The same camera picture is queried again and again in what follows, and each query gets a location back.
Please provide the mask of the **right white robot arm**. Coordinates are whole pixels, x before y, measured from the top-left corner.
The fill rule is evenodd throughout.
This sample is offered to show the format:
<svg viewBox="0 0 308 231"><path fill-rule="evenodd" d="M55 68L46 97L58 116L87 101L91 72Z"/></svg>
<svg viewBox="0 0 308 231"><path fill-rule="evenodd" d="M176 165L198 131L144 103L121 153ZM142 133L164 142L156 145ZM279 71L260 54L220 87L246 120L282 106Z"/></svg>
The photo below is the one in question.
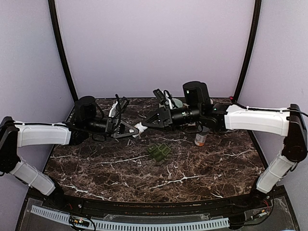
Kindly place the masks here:
<svg viewBox="0 0 308 231"><path fill-rule="evenodd" d="M199 123L212 130L251 130L284 137L283 149L258 178L245 204L257 208L274 185L308 155L307 129L298 105L288 108L253 108L238 104L216 103L189 105L187 108L160 107L141 122L149 128L175 128Z"/></svg>

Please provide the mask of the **green weekly pill organizer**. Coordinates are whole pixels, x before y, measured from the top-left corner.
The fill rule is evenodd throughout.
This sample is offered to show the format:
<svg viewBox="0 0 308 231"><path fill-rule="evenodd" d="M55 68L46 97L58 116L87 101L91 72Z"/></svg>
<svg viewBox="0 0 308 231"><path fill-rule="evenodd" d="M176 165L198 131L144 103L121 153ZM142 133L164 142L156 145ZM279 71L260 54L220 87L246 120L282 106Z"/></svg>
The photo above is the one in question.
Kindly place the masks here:
<svg viewBox="0 0 308 231"><path fill-rule="evenodd" d="M170 153L170 151L171 149L165 143L162 143L159 145L154 144L154 145L147 147L147 152L157 162L160 162L163 159L165 159Z"/></svg>

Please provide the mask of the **large grey-capped pill bottle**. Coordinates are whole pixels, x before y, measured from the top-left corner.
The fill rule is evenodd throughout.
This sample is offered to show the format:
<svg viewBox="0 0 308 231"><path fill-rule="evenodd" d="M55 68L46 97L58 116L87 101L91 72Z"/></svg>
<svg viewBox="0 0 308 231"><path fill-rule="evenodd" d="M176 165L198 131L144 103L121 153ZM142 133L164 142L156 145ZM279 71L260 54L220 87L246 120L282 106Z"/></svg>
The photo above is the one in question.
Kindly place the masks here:
<svg viewBox="0 0 308 231"><path fill-rule="evenodd" d="M209 133L208 128L202 128L202 131L198 132L195 135L195 139L194 139L195 145L199 147L204 146L208 133Z"/></svg>

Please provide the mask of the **small white pill bottle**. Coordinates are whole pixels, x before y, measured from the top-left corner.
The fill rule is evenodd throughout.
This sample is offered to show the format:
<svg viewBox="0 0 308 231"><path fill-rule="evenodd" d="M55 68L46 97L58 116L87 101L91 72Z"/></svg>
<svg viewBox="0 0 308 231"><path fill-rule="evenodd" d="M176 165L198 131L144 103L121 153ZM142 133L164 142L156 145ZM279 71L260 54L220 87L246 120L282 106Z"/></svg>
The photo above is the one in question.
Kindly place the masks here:
<svg viewBox="0 0 308 231"><path fill-rule="evenodd" d="M133 137L134 138L136 138L136 137L138 137L138 136L140 136L143 132L145 132L146 130L147 130L147 126L143 126L142 125L142 122L139 122L139 123L137 123L135 126L134 126L134 128L137 128L138 129L138 134L135 134L135 135L133 135Z"/></svg>

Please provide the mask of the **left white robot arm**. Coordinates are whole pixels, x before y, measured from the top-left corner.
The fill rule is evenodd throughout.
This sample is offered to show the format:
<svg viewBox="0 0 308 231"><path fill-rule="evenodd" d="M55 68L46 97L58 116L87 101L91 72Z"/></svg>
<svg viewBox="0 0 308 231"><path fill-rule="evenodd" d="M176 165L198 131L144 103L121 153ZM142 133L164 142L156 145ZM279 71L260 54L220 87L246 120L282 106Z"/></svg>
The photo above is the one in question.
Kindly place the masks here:
<svg viewBox="0 0 308 231"><path fill-rule="evenodd" d="M123 138L138 135L139 130L114 117L73 119L63 123L24 123L5 117L0 124L0 174L11 174L49 197L58 210L68 206L61 186L18 156L17 149L33 145L78 145L90 134Z"/></svg>

